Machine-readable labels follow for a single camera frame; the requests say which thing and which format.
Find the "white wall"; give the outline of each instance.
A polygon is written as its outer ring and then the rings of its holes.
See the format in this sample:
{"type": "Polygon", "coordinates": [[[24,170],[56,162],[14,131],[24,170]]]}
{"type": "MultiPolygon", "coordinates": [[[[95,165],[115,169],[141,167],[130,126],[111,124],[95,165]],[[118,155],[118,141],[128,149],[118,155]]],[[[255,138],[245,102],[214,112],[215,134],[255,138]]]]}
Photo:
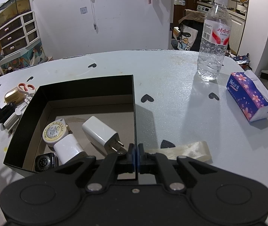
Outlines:
{"type": "Polygon", "coordinates": [[[268,0],[249,0],[248,14],[239,55],[250,54],[256,75],[268,69],[268,0]]]}
{"type": "Polygon", "coordinates": [[[31,6],[44,50],[54,59],[169,46],[171,0],[31,0],[31,6]],[[88,13],[80,14],[85,6],[88,13]]]}

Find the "wall switch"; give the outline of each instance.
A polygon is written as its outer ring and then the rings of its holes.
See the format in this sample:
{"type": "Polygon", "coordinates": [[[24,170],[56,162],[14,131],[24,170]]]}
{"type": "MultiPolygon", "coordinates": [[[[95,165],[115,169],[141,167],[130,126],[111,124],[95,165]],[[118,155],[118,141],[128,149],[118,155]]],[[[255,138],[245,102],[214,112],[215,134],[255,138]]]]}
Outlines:
{"type": "Polygon", "coordinates": [[[79,10],[81,11],[81,14],[85,14],[88,12],[87,7],[81,7],[79,10]]]}

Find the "black box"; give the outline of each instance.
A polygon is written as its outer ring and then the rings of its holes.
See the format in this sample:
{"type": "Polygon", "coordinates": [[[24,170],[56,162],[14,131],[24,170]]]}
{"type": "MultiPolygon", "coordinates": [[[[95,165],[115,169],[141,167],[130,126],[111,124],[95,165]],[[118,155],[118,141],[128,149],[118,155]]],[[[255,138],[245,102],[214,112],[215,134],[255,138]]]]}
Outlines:
{"type": "Polygon", "coordinates": [[[40,86],[13,134],[3,163],[22,176],[35,173],[37,155],[51,150],[42,139],[44,128],[65,118],[88,155],[103,158],[81,129],[95,115],[119,133],[125,149],[136,143],[133,75],[107,76],[40,86]]]}

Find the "drawer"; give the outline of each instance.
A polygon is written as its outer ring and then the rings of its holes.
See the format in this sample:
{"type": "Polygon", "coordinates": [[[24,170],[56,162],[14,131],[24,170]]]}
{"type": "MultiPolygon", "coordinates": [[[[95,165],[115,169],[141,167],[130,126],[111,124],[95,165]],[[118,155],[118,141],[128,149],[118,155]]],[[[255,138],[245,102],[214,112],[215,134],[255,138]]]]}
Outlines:
{"type": "Polygon", "coordinates": [[[26,47],[26,46],[27,46],[27,43],[26,43],[26,39],[24,37],[24,38],[14,42],[14,43],[12,43],[11,45],[8,45],[7,47],[5,47],[3,49],[4,56],[9,55],[10,53],[16,52],[19,49],[26,47]]]}
{"type": "Polygon", "coordinates": [[[25,26],[25,31],[28,33],[30,31],[32,31],[34,28],[35,28],[35,22],[31,22],[25,26]]]}
{"type": "Polygon", "coordinates": [[[12,23],[9,23],[7,26],[0,30],[0,38],[15,30],[16,28],[21,26],[21,19],[18,18],[14,20],[12,23]]]}
{"type": "Polygon", "coordinates": [[[28,37],[29,42],[31,43],[33,40],[35,40],[38,37],[37,31],[30,33],[27,37],[28,37]]]}
{"type": "Polygon", "coordinates": [[[33,18],[33,13],[28,13],[28,14],[26,14],[26,15],[23,16],[24,23],[29,22],[29,21],[31,21],[33,19],[34,19],[33,18]]]}
{"type": "Polygon", "coordinates": [[[12,41],[17,40],[20,37],[24,36],[24,31],[23,28],[21,27],[20,29],[14,31],[13,33],[6,35],[3,39],[0,40],[1,47],[4,47],[11,43],[12,41]]]}

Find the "tape measure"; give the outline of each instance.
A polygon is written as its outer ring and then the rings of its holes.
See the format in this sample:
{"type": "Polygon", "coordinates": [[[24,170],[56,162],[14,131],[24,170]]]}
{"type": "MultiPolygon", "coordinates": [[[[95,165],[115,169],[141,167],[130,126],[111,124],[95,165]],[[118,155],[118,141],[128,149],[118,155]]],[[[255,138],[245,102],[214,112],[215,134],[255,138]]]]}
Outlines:
{"type": "Polygon", "coordinates": [[[42,138],[48,146],[53,147],[58,141],[68,135],[69,127],[64,119],[51,122],[43,131],[42,138]]]}

